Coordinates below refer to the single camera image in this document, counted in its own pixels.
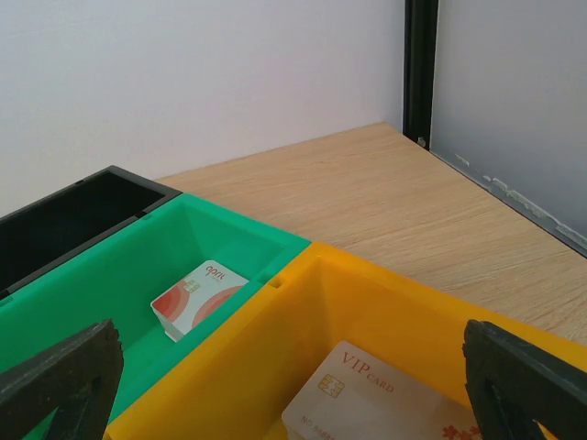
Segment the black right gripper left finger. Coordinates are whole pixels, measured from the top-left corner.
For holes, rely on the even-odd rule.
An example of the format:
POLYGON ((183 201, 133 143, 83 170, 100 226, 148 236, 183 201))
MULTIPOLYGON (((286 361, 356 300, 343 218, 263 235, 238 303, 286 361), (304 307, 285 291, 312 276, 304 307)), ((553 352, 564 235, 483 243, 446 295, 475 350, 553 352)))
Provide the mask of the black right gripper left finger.
POLYGON ((101 439, 124 367, 119 333, 91 324, 1 373, 1 437, 23 439, 49 418, 46 439, 101 439))

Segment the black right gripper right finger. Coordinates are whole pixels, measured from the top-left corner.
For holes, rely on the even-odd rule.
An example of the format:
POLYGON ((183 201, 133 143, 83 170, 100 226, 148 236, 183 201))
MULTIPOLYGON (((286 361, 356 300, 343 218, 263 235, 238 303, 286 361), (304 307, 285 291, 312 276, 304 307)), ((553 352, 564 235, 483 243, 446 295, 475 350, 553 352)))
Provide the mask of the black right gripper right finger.
POLYGON ((490 322, 470 320, 466 391, 484 439, 586 437, 586 373, 490 322))

